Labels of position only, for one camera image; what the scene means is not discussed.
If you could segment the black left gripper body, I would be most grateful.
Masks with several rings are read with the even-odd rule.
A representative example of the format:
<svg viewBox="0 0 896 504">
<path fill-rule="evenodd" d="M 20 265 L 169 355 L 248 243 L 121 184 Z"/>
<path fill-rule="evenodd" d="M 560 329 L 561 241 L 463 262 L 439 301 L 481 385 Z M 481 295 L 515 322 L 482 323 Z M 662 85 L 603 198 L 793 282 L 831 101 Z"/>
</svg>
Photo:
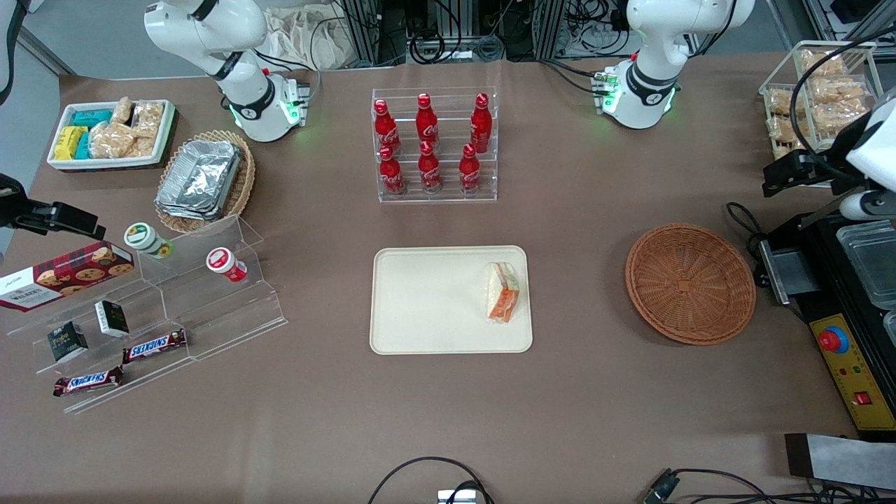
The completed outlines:
<svg viewBox="0 0 896 504">
<path fill-rule="evenodd" d="M 845 193 L 851 190 L 851 168 L 848 168 L 847 154 L 826 150 L 822 153 L 804 154 L 804 164 L 812 170 L 805 186 L 827 184 L 833 193 Z"/>
</svg>

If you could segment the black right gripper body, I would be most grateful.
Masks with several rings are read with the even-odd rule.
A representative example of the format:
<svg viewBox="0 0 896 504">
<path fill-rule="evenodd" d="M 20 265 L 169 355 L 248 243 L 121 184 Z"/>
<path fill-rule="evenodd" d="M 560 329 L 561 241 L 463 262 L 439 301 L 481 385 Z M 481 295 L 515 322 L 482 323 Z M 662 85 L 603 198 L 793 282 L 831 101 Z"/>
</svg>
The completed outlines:
<svg viewBox="0 0 896 504">
<path fill-rule="evenodd" d="M 32 205 L 19 181 L 1 174 L 1 227 L 16 228 L 19 220 L 32 213 Z"/>
</svg>

